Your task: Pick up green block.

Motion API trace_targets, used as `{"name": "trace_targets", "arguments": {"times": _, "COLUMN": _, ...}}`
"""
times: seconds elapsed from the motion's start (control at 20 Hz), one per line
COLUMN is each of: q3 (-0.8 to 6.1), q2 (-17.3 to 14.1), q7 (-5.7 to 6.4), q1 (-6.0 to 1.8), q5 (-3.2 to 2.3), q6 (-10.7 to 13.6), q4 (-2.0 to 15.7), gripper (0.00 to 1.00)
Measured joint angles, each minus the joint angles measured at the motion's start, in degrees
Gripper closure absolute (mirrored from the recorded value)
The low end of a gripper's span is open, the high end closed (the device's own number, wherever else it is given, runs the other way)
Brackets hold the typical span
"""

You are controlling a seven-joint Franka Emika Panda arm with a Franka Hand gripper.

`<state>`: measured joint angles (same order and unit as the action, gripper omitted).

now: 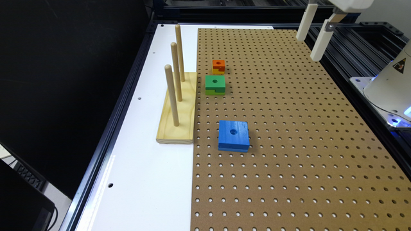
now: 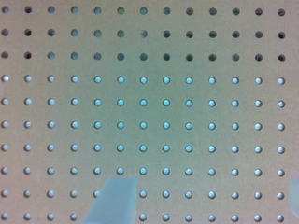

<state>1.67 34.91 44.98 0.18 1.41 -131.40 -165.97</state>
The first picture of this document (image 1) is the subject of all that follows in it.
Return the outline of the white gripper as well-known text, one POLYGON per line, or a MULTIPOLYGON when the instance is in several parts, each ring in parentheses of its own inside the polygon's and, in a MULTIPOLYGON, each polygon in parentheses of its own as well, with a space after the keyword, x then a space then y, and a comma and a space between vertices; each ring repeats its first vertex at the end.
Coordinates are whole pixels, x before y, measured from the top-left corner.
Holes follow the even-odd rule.
MULTIPOLYGON (((329 2, 346 13, 362 13, 373 4, 374 0, 329 0, 329 2)), ((317 3, 307 4, 296 34, 298 41, 305 40, 317 8, 317 3)), ((346 13, 333 13, 329 19, 324 21, 311 51, 310 57, 313 61, 321 60, 337 24, 347 15, 346 13)))

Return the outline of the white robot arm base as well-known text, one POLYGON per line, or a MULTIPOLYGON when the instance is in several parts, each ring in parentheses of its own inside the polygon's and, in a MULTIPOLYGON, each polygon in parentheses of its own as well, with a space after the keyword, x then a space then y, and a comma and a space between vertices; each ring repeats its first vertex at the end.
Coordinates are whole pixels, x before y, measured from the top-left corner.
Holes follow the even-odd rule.
POLYGON ((350 82, 386 125, 410 128, 410 43, 375 77, 352 77, 350 82))

